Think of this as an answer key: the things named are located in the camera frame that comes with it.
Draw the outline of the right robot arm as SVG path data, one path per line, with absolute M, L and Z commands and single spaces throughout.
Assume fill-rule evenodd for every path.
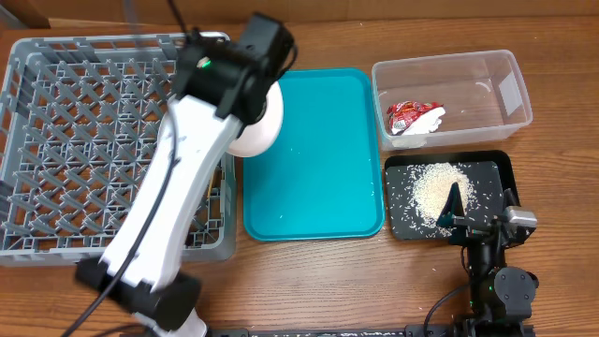
M 489 220 L 465 215 L 460 187 L 453 183 L 436 222 L 451 231 L 448 243 L 461 248 L 468 282 L 438 300 L 423 323 L 428 335 L 431 314 L 464 290 L 470 292 L 469 315 L 457 316 L 446 336 L 533 336 L 524 321 L 532 316 L 538 278 L 521 268 L 509 267 L 505 251 L 524 244 L 537 229 L 534 213 L 521 207 L 511 189 L 504 190 L 504 210 Z

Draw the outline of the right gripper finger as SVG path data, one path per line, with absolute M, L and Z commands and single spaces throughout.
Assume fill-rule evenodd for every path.
M 464 218 L 460 187 L 458 183 L 451 184 L 448 198 L 441 214 L 437 219 L 438 225 L 452 225 L 454 220 Z
M 506 188 L 504 190 L 503 208 L 506 209 L 513 206 L 520 206 L 519 197 L 511 188 Z

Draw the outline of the white rice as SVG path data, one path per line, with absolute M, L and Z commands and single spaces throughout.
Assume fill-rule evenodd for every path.
M 398 240 L 438 240 L 450 235 L 436 226 L 451 184 L 458 183 L 464 213 L 490 220 L 503 209 L 504 189 L 492 161 L 394 166 L 386 169 L 392 234 Z

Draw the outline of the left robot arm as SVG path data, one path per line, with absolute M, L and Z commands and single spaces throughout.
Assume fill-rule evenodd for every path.
M 196 310 L 200 282 L 181 272 L 188 230 L 217 163 L 243 130 L 263 125 L 254 154 L 276 139 L 271 99 L 297 56 L 285 25 L 260 13 L 237 41 L 186 32 L 151 164 L 102 256 L 78 263 L 79 282 L 157 336 L 207 333 Z

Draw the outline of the white napkin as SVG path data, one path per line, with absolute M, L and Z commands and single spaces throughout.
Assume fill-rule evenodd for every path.
M 430 110 L 418 117 L 403 132 L 403 136 L 429 134 L 438 129 L 442 123 L 441 117 L 446 114 L 443 107 Z

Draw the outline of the large white plate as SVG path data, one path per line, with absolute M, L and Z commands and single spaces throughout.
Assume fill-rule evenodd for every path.
M 276 141 L 284 119 L 284 100 L 281 87 L 276 81 L 266 95 L 265 109 L 261 119 L 247 125 L 229 145 L 227 152 L 237 157 L 254 157 L 265 153 Z

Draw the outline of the red snack wrapper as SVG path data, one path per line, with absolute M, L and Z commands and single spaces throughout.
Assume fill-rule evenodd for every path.
M 422 114 L 444 106 L 437 102 L 421 103 L 417 101 L 404 101 L 394 104 L 387 109 L 388 129 L 391 135 L 402 135 L 402 132 L 410 126 Z

